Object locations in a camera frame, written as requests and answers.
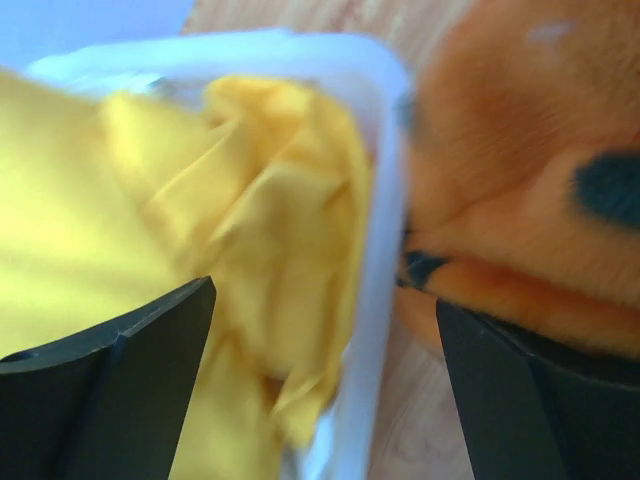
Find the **orange black-patterned plush pillowcase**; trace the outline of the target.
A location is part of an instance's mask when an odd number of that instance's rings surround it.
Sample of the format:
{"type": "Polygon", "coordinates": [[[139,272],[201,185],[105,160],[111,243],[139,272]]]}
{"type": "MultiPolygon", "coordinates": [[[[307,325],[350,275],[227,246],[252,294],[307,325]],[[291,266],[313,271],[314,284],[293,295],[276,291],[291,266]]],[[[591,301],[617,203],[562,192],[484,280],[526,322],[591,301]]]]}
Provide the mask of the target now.
{"type": "Polygon", "coordinates": [[[436,305],[639,355],[639,5],[475,1],[407,105],[396,310],[436,305]]]}

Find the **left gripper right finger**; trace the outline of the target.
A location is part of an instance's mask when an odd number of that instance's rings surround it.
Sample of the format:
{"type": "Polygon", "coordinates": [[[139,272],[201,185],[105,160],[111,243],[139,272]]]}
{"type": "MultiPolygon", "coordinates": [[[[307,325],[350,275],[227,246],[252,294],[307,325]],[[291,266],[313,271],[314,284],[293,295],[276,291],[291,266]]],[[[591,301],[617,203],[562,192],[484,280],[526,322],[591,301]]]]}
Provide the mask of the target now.
{"type": "Polygon", "coordinates": [[[638,479],[638,363],[444,301],[436,313],[475,478],[638,479]]]}

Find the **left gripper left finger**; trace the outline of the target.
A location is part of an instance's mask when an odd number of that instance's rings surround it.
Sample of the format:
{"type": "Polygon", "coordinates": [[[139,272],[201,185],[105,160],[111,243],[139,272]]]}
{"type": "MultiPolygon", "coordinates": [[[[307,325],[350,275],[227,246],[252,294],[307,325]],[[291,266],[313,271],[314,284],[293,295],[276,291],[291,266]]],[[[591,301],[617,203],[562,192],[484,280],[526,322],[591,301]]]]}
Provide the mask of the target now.
{"type": "Polygon", "coordinates": [[[3,358],[2,478],[168,478],[215,300],[196,279],[3,358]]]}

